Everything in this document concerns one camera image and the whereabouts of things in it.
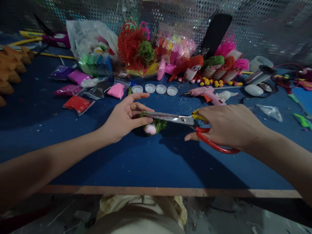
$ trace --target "scissor blade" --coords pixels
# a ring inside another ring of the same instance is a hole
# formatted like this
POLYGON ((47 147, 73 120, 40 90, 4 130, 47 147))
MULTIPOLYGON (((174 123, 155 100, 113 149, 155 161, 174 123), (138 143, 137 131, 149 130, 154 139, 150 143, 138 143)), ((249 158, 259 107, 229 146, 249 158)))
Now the scissor blade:
POLYGON ((172 115, 167 113, 161 112, 151 112, 151 111, 144 111, 142 112, 143 115, 152 117, 154 119, 174 122, 177 124, 185 124, 185 125, 194 125, 194 118, 192 116, 185 116, 185 115, 172 115))

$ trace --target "scissors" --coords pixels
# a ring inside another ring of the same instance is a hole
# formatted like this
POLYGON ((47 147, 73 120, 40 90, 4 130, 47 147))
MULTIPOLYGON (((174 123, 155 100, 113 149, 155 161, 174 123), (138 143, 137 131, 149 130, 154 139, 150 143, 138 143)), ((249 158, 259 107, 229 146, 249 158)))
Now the scissors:
POLYGON ((177 124, 183 124, 186 126, 190 126, 192 129, 195 130, 196 135, 207 145, 212 147, 213 149, 225 153, 225 154, 236 154, 240 150, 238 149, 225 149, 216 143, 212 142, 208 137, 206 137, 203 133, 209 132, 210 128, 200 128, 197 123, 195 122, 195 119, 199 119, 205 122, 209 122, 205 117, 198 115, 199 109, 192 112, 191 116, 185 116, 185 115, 173 115, 173 114, 167 114, 167 113, 161 113, 161 112, 151 112, 151 111, 144 111, 142 114, 144 116, 152 117, 154 119, 159 120, 165 120, 168 122, 173 122, 177 124))

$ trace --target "hot glue gun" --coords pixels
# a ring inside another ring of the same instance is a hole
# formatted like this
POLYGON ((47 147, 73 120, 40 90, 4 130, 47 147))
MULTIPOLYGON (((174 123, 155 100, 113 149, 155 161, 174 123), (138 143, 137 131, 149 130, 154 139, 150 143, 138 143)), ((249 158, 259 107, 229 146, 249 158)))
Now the hot glue gun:
POLYGON ((211 86, 206 86, 206 87, 200 87, 200 88, 195 88, 187 93, 184 93, 183 95, 191 95, 193 97, 197 96, 202 96, 206 99, 206 102, 210 102, 215 105, 215 106, 224 106, 226 105, 224 102, 220 100, 215 94, 214 94, 214 88, 211 86))

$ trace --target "yarn bundle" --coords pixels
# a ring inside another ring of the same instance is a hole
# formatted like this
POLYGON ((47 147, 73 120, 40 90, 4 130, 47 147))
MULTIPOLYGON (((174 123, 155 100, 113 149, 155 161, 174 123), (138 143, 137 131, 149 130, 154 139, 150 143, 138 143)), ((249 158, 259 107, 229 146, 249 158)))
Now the yarn bundle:
POLYGON ((138 70, 141 75, 157 57, 157 52, 149 42, 149 33, 145 22, 137 28, 134 22, 127 21, 118 37, 119 59, 126 64, 128 70, 138 70))

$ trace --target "perforated metal wall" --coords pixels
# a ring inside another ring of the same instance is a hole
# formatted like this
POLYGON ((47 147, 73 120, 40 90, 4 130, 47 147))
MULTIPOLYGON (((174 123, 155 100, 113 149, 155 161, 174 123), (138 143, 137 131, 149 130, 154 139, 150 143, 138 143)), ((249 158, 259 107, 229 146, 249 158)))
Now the perforated metal wall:
POLYGON ((201 44, 214 14, 233 16, 225 38, 235 34, 244 57, 262 55, 275 64, 312 63, 312 0, 1 0, 0 30, 40 32, 33 13, 55 31, 66 20, 99 20, 119 33, 123 22, 144 20, 151 31, 159 22, 201 44))

